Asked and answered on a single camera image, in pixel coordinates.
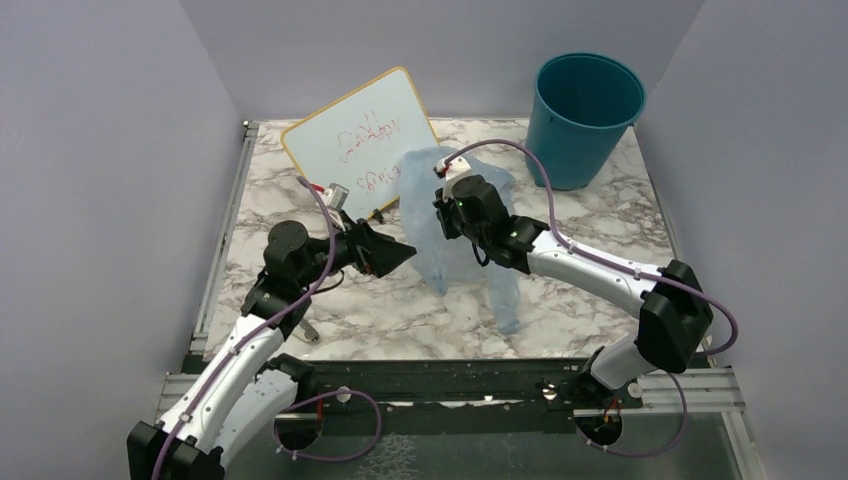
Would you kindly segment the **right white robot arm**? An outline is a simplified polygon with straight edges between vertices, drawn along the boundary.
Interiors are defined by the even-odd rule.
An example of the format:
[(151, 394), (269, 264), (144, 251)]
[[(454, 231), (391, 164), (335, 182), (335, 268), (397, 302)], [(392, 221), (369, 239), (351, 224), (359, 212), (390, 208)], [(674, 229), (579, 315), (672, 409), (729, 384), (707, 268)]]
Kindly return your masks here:
[(480, 175), (437, 189), (433, 205), (444, 236), (468, 239), (482, 263), (566, 282), (637, 319), (636, 333), (600, 348), (581, 368), (572, 390), (589, 406), (604, 405), (640, 375), (684, 372), (712, 323), (687, 264), (626, 262), (584, 247), (540, 220), (509, 213)]

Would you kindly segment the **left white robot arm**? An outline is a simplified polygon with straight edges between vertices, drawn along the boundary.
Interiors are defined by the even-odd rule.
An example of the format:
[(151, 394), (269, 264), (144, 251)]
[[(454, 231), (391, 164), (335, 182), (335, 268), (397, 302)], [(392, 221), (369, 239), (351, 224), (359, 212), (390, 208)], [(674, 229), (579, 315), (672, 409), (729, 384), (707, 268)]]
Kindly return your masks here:
[(278, 355), (330, 274), (352, 267), (382, 278), (413, 246), (344, 219), (324, 239), (287, 220), (268, 234), (265, 262), (228, 339), (194, 384), (154, 424), (127, 438), (133, 479), (222, 479), (233, 457), (270, 418), (313, 401), (312, 367)]

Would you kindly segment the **blue plastic trash bag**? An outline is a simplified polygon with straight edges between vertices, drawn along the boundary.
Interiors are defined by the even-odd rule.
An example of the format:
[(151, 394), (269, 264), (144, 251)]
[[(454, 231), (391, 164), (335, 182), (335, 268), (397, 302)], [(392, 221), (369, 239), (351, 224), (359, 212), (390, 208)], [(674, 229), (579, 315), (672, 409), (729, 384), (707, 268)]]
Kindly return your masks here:
[(514, 333), (520, 328), (517, 272), (497, 265), (495, 254), (477, 244), (488, 221), (505, 220), (514, 213), (514, 177), (469, 154), (453, 160), (451, 173), (468, 167), (490, 184), (483, 196), (492, 199), (491, 212), (474, 200), (464, 215), (460, 201), (447, 195), (448, 176), (439, 177), (434, 171), (437, 162), (453, 152), (450, 147), (431, 147), (410, 151), (399, 160), (400, 221), (407, 241), (417, 250), (412, 266), (440, 296), (455, 287), (486, 284), (497, 329)]

